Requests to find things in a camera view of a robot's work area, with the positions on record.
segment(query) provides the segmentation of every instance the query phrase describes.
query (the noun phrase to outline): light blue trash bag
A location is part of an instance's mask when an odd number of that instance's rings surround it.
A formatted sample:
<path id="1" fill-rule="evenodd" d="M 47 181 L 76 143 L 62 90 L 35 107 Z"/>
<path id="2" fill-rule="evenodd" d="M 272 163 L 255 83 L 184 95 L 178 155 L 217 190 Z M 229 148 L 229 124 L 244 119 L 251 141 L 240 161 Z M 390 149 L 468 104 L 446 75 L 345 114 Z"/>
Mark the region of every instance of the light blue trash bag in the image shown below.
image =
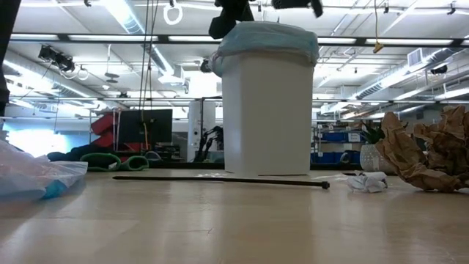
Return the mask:
<path id="1" fill-rule="evenodd" d="M 86 162 L 49 162 L 0 141 L 0 202 L 61 196 L 84 178 Z"/>
<path id="2" fill-rule="evenodd" d="M 210 57 L 209 66 L 219 77 L 223 59 L 246 51 L 279 51 L 304 54 L 315 65 L 319 57 L 317 36 L 297 26 L 273 22 L 249 21 L 236 25 Z"/>

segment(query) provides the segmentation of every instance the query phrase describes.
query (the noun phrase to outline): crumpled brown paper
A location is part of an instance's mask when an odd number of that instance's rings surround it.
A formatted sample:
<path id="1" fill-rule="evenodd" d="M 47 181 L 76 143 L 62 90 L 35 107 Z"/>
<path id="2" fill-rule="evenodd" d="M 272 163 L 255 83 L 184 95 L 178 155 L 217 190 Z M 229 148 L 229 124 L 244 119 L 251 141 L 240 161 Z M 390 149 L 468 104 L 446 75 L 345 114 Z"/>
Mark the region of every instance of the crumpled brown paper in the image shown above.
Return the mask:
<path id="1" fill-rule="evenodd" d="M 438 124 L 414 127 L 414 135 L 429 144 L 427 157 L 394 113 L 386 113 L 381 128 L 385 138 L 376 148 L 403 181 L 426 191 L 452 192 L 469 187 L 465 184 L 469 180 L 469 151 L 465 146 L 469 114 L 465 114 L 464 106 L 445 109 Z"/>

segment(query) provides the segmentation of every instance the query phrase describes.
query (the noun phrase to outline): light wooden floor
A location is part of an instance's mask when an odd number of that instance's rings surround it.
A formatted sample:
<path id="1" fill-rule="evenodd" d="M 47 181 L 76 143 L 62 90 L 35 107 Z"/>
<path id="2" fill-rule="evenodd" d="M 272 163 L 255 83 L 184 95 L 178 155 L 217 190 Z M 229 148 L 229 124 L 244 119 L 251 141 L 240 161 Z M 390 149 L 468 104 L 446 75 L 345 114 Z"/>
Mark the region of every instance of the light wooden floor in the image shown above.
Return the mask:
<path id="1" fill-rule="evenodd" d="M 66 197 L 0 205 L 0 263 L 469 263 L 469 194 L 424 193 L 397 177 L 385 193 L 355 194 L 336 177 L 324 191 L 111 176 L 87 175 Z"/>

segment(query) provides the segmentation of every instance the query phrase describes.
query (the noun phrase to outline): white trash can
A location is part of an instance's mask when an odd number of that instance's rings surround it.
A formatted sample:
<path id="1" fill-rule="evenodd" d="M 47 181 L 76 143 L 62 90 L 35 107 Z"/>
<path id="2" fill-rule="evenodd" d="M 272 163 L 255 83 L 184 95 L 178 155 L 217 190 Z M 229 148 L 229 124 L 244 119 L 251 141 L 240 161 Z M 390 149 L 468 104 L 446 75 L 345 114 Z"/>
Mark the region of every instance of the white trash can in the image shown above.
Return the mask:
<path id="1" fill-rule="evenodd" d="M 308 173 L 313 70 L 300 54 L 257 51 L 225 58 L 226 171 Z"/>
<path id="2" fill-rule="evenodd" d="M 317 36 L 278 23 L 243 22 L 211 61 L 222 77 L 225 170 L 306 175 L 311 156 Z"/>

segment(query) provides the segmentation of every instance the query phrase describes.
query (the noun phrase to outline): white plastic bag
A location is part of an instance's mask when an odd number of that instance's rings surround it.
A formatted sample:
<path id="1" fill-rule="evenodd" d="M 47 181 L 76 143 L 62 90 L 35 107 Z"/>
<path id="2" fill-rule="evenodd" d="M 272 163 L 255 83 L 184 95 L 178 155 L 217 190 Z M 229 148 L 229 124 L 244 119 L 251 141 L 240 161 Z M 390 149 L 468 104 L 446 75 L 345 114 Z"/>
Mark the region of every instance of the white plastic bag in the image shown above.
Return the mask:
<path id="1" fill-rule="evenodd" d="M 381 192 L 388 187 L 384 172 L 355 172 L 357 176 L 349 176 L 347 184 L 353 191 L 369 193 Z"/>
<path id="2" fill-rule="evenodd" d="M 273 22 L 249 21 L 236 25 L 212 54 L 209 66 L 219 77 L 226 56 L 245 51 L 281 51 L 304 54 L 312 64 L 319 57 L 317 36 L 297 26 Z"/>
<path id="3" fill-rule="evenodd" d="M 0 141 L 0 201 L 58 197 L 82 179 L 87 169 L 86 162 L 49 162 Z"/>

